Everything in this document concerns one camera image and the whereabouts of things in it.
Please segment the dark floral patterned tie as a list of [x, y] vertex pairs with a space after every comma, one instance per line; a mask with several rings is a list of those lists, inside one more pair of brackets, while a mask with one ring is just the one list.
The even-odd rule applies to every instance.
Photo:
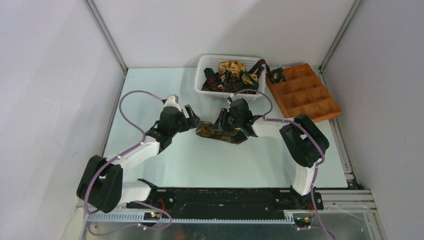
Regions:
[[248, 137], [240, 129], [236, 129], [233, 132], [226, 132], [221, 130], [213, 130], [212, 127], [213, 123], [201, 120], [195, 130], [195, 134], [202, 138], [236, 145], [239, 145], [248, 139]]

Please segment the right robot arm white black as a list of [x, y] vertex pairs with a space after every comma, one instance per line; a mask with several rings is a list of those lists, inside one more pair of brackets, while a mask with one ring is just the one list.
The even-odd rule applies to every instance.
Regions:
[[290, 201], [295, 208], [304, 209], [311, 202], [309, 193], [330, 146], [327, 137], [304, 113], [292, 118], [267, 118], [264, 114], [254, 115], [242, 98], [229, 99], [228, 103], [229, 107], [221, 109], [211, 130], [225, 135], [237, 132], [245, 137], [282, 139], [296, 163], [291, 185], [295, 192]]

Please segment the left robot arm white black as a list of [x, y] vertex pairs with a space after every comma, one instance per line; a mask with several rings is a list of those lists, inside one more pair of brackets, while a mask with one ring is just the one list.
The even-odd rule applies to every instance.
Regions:
[[176, 134], [197, 128], [200, 118], [189, 104], [184, 108], [165, 106], [159, 120], [140, 142], [111, 159], [94, 155], [88, 160], [76, 190], [87, 214], [109, 213], [121, 203], [135, 201], [145, 208], [156, 206], [158, 194], [147, 183], [141, 180], [124, 183], [123, 178], [145, 160], [163, 152]]

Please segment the orange compartment tray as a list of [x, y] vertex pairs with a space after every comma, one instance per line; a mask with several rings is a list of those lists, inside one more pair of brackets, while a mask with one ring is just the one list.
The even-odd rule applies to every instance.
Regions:
[[314, 123], [338, 117], [342, 109], [308, 64], [283, 68], [285, 82], [266, 84], [278, 108], [285, 118], [306, 114]]

